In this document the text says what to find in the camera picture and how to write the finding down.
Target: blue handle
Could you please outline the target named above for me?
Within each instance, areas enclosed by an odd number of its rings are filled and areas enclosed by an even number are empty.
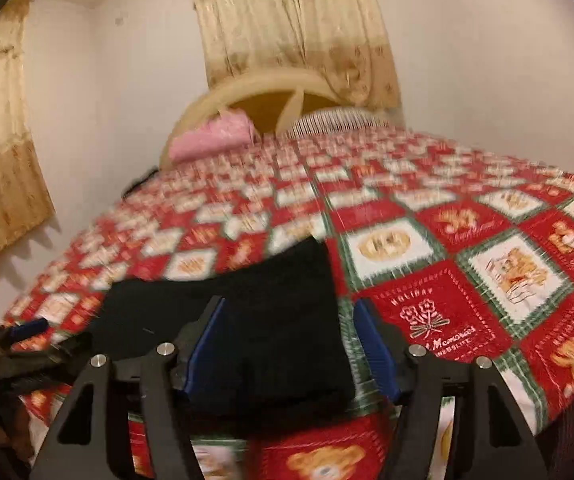
[[[353,325],[358,339],[363,345],[365,357],[369,363],[371,376],[376,381],[381,393],[391,402],[396,403],[401,396],[401,387],[398,382],[398,367],[396,358],[397,339],[388,337],[386,325],[375,319],[369,312],[368,302],[359,299],[353,307]]]
[[[10,329],[10,339],[12,343],[18,343],[34,337],[35,335],[42,334],[49,328],[49,323],[44,317],[39,317],[31,321],[27,321],[22,325],[13,326]]]

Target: blue gripper pad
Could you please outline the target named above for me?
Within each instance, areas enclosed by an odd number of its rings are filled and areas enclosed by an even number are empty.
[[[184,392],[194,406],[210,413],[233,411],[241,377],[240,338],[225,300],[211,315],[187,365]]]
[[[391,402],[397,402],[402,393],[397,381],[397,364],[383,339],[386,336],[379,331],[365,300],[358,300],[353,307],[353,325],[363,345],[371,376],[381,393]]]

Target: teddy bear print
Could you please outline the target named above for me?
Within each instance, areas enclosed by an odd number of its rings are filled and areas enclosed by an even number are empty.
[[[446,224],[444,231],[454,234],[461,229],[472,229],[478,226],[478,215],[471,209],[447,209],[441,211],[435,220]]]
[[[547,269],[537,266],[533,257],[518,247],[490,260],[486,270],[511,303],[520,303],[534,296],[534,286],[543,286],[548,275]]]
[[[291,455],[287,467],[297,471],[302,480],[348,480],[364,457],[365,450],[360,446],[325,446]]]
[[[554,222],[554,232],[549,235],[549,241],[563,254],[574,251],[574,230],[563,221]]]

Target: bed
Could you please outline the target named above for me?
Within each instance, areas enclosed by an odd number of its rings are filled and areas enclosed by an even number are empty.
[[[574,400],[573,174],[396,126],[299,140],[268,134],[176,167],[167,157],[174,137],[225,108],[274,132],[343,104],[324,78],[300,69],[251,73],[202,96],[169,136],[161,172],[81,232],[6,322],[48,319],[48,332],[24,345],[39,349],[80,332],[112,282],[200,280],[314,235],[329,248],[356,384],[349,418],[270,441],[196,436],[201,464],[220,471],[207,478],[295,480],[295,453],[354,446],[361,456],[346,478],[376,478],[389,414],[353,331],[360,296],[439,356],[491,357],[541,432]],[[48,424],[67,390],[36,392],[28,408]],[[452,410],[445,399],[434,478],[444,470]],[[137,470],[149,475],[137,415],[130,428]]]

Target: black gripper frame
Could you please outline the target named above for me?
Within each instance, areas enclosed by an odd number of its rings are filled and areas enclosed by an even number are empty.
[[[172,370],[186,370],[189,358],[222,298],[213,297],[200,319],[188,323],[173,347],[112,363],[95,356],[65,399],[45,437],[30,480],[129,480],[134,471],[127,401],[120,383],[138,383],[142,418],[157,480],[205,480],[175,403]]]
[[[407,388],[397,402],[401,415],[379,480],[427,480],[443,397],[456,399],[446,480],[547,478],[534,436],[490,359],[447,361],[409,346],[371,301],[361,301],[397,363],[398,378],[405,379],[399,383]]]

